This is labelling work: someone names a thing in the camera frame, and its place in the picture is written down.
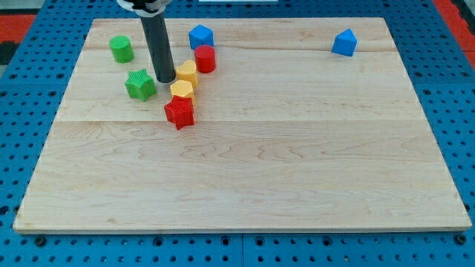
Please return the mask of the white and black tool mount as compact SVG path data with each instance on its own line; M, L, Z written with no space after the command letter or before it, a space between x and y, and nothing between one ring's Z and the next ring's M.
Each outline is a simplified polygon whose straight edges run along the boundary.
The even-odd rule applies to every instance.
M163 13L172 0L117 0L117 4L140 17L151 18Z

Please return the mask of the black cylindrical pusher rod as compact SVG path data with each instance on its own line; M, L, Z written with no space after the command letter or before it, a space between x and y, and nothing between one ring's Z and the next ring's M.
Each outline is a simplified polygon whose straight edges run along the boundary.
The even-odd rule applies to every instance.
M176 73L164 15L141 17L140 20L157 81L161 83L174 81Z

